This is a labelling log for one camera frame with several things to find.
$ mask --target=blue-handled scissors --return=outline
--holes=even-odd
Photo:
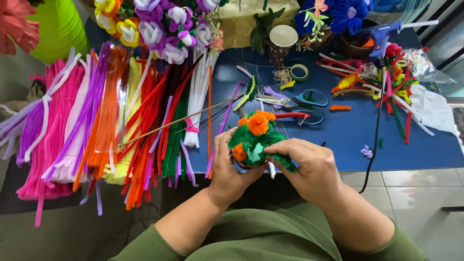
[[[322,102],[315,102],[311,99],[313,95],[317,93],[318,97],[322,99]],[[288,108],[292,112],[303,112],[306,114],[309,114],[311,117],[310,121],[303,121],[302,123],[307,124],[307,125],[316,125],[324,121],[325,115],[324,113],[320,111],[314,111],[311,109],[306,109],[301,107],[301,105],[305,105],[306,107],[309,106],[317,106],[317,107],[326,107],[329,104],[329,98],[327,95],[324,93],[318,91],[318,90],[313,90],[313,89],[307,89],[304,90],[302,93],[299,95],[296,95],[293,98],[279,98],[275,96],[268,96],[268,95],[256,95],[256,100],[263,101],[265,103],[269,104],[275,104],[275,105],[280,105],[283,107]],[[290,105],[290,101],[295,102],[297,105]]]

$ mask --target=hand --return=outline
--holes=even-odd
[[[282,171],[306,201],[322,208],[340,195],[343,183],[330,149],[292,138],[266,147],[264,151],[289,155],[300,164],[297,172],[292,173],[279,161],[268,159]]]
[[[255,167],[246,173],[241,173],[233,164],[230,150],[227,147],[232,134],[237,128],[214,137],[213,179],[209,186],[208,195],[218,207],[228,207],[237,201],[246,188],[255,182],[268,167]]]

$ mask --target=left hand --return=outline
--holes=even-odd
[[[246,188],[255,182],[268,165],[255,167],[246,173],[241,173],[232,163],[232,156],[227,147],[232,134],[237,128],[214,137],[213,179],[207,189],[211,201],[218,207],[227,208],[237,201]]]

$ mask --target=lime green vase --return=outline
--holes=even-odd
[[[45,0],[35,9],[37,13],[27,19],[39,22],[40,42],[31,55],[51,64],[68,58],[71,47],[82,55],[90,53],[84,25],[72,0]]]

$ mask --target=tile floor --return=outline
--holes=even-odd
[[[365,174],[342,173],[343,182],[360,191]],[[430,260],[464,260],[464,212],[440,210],[464,206],[464,169],[371,172],[362,195],[395,220]]]

